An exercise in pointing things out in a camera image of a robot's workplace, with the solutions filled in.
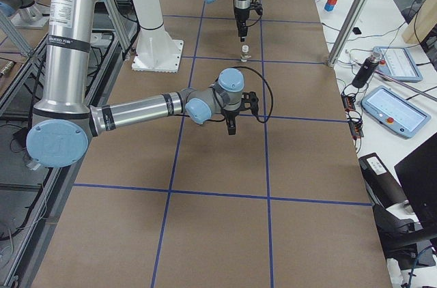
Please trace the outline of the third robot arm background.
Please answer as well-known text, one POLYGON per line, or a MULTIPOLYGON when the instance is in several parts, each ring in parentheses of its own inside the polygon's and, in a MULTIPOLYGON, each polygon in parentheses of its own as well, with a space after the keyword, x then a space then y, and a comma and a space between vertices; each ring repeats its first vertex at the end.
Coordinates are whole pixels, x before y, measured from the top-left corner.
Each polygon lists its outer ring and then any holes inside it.
POLYGON ((49 20, 50 7, 36 0, 1 0, 1 12, 15 27, 41 29, 49 20))

